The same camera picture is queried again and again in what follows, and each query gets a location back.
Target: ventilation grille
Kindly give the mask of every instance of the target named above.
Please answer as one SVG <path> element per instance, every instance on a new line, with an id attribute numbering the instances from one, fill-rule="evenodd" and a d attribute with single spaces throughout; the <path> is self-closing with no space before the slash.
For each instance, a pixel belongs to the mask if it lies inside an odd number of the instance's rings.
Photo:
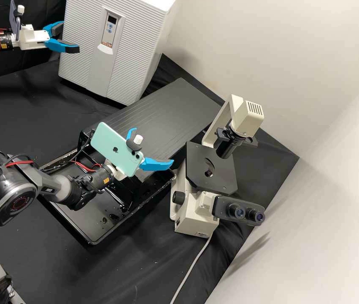
<path id="1" fill-rule="evenodd" d="M 264 115 L 262 107 L 257 103 L 252 103 L 252 102 L 248 101 L 248 110 L 250 110 L 250 112 L 253 112 L 257 115 L 261 115 L 261 116 Z"/>
<path id="2" fill-rule="evenodd" d="M 78 44 L 80 53 L 61 54 L 59 75 L 83 87 L 88 85 L 103 5 L 126 17 L 106 96 L 129 105 L 141 96 L 168 12 L 142 0 L 67 0 L 63 40 Z"/>

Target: mint green smartphone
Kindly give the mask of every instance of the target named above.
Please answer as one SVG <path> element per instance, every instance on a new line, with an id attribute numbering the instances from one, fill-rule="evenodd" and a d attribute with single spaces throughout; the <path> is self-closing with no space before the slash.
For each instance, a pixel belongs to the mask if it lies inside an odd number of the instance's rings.
<path id="1" fill-rule="evenodd" d="M 123 138 L 104 122 L 100 122 L 91 139 L 91 146 L 107 158 L 117 170 L 132 177 L 141 164 L 144 155 L 141 151 L 133 154 Z"/>

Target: white wall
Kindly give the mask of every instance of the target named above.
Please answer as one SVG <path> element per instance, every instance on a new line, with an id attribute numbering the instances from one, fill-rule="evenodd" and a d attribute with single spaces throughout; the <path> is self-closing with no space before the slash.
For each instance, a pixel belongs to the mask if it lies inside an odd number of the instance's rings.
<path id="1" fill-rule="evenodd" d="M 300 155 L 359 93 L 358 0 L 181 0 L 165 50 Z"/>
<path id="2" fill-rule="evenodd" d="M 359 96 L 302 159 L 207 304 L 359 303 Z"/>

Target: white cable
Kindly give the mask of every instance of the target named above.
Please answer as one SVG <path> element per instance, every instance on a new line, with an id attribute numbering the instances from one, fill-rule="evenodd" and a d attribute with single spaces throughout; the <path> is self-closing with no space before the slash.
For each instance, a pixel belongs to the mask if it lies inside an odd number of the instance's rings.
<path id="1" fill-rule="evenodd" d="M 206 244 L 203 246 L 203 248 L 200 250 L 200 252 L 197 254 L 197 256 L 195 257 L 191 267 L 189 267 L 189 270 L 188 272 L 186 273 L 184 279 L 182 280 L 181 284 L 179 285 L 178 289 L 176 290 L 175 294 L 174 294 L 174 297 L 172 298 L 170 304 L 174 304 L 175 300 L 176 300 L 176 297 L 178 296 L 179 292 L 181 291 L 181 288 L 182 286 L 185 284 L 186 282 L 186 279 L 189 277 L 193 267 L 195 266 L 197 260 L 199 259 L 199 257 L 202 255 L 203 251 L 205 251 L 206 247 L 209 245 L 210 243 L 210 239 L 212 238 L 212 236 L 210 236 L 206 242 Z"/>

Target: black fabric backdrop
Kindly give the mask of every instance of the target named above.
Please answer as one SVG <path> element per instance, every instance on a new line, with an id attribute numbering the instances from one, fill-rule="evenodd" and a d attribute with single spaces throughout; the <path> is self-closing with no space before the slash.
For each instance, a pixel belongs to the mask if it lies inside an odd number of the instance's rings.
<path id="1" fill-rule="evenodd" d="M 0 0 L 0 5 L 9 5 L 10 0 Z M 32 24 L 35 30 L 45 25 L 64 20 L 65 0 L 16 0 L 16 5 L 25 6 L 22 23 Z M 9 7 L 0 7 L 0 28 L 9 28 Z M 21 51 L 14 49 L 0 53 L 0 76 L 34 65 L 44 63 L 50 58 L 48 49 Z"/>
<path id="2" fill-rule="evenodd" d="M 0 77 L 0 150 L 44 164 L 76 146 L 81 129 L 117 111 L 106 98 L 62 81 L 53 61 Z M 183 77 L 163 56 L 150 93 Z M 257 149 L 234 153 L 235 194 L 267 207 L 298 157 L 259 130 Z M 86 249 L 38 201 L 0 229 L 0 261 L 27 303 L 169 303 L 205 239 L 173 231 L 169 196 L 138 225 Z M 176 304 L 204 303 L 252 228 L 221 221 Z"/>

